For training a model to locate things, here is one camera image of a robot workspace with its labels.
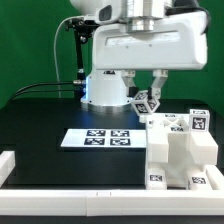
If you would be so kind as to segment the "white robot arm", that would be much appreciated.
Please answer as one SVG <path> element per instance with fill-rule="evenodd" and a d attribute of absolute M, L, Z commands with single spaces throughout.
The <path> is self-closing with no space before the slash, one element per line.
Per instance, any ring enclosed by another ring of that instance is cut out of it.
<path fill-rule="evenodd" d="M 158 81 L 170 70 L 200 70 L 207 63 L 207 10 L 196 0 L 70 0 L 91 37 L 92 70 L 81 102 L 94 108 L 134 103 L 138 70 Z"/>

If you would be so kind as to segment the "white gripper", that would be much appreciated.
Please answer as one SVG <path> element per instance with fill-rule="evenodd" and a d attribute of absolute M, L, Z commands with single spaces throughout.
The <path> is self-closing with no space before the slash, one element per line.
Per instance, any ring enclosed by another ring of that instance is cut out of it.
<path fill-rule="evenodd" d="M 124 24 L 101 26 L 93 38 L 93 65 L 99 70 L 122 70 L 126 96 L 131 98 L 139 91 L 133 70 L 154 70 L 149 98 L 159 99 L 167 70 L 200 70 L 207 63 L 205 27 L 202 11 L 157 20 L 146 32 L 128 33 Z"/>

